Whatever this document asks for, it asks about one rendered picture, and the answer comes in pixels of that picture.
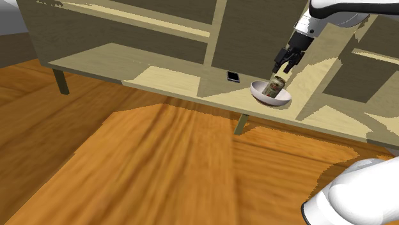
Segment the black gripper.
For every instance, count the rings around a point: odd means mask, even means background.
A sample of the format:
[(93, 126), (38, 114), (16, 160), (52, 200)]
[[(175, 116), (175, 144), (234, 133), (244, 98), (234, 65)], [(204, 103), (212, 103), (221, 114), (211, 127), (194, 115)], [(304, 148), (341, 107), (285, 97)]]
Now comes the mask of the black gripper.
[(313, 40), (314, 38), (295, 31), (288, 41), (288, 49), (283, 47), (275, 57), (272, 72), (278, 73), (281, 66), (287, 61), (288, 64), (283, 70), (287, 74), (294, 66), (299, 64)]

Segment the printed metal can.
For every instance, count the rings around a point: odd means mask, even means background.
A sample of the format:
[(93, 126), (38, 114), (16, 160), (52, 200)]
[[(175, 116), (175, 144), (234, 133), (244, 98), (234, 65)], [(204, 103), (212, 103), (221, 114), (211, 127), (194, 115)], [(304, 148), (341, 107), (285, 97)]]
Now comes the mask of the printed metal can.
[(284, 88), (285, 84), (286, 81), (282, 77), (274, 76), (270, 79), (269, 83), (262, 91), (262, 94), (271, 98), (276, 98), (279, 92)]

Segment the white bowl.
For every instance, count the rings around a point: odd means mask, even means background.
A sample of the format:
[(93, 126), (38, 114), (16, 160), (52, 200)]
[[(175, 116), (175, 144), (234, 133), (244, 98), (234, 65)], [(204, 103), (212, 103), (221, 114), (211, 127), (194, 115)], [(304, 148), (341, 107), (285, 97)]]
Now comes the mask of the white bowl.
[(262, 91), (267, 87), (268, 84), (268, 81), (253, 81), (250, 85), (250, 92), (252, 96), (259, 102), (272, 106), (282, 106), (291, 101), (292, 96), (285, 89), (282, 89), (275, 98), (264, 95)]

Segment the light wooden shelf unit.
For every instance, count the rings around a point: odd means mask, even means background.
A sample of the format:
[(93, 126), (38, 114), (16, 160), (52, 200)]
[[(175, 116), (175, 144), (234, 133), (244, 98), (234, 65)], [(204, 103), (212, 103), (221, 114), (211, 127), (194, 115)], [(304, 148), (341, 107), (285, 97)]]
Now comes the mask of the light wooden shelf unit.
[[(71, 72), (399, 149), (399, 21), (328, 24), (285, 74), (292, 99), (262, 105), (308, 0), (17, 0), (38, 59)], [(240, 82), (227, 80), (227, 71)]]

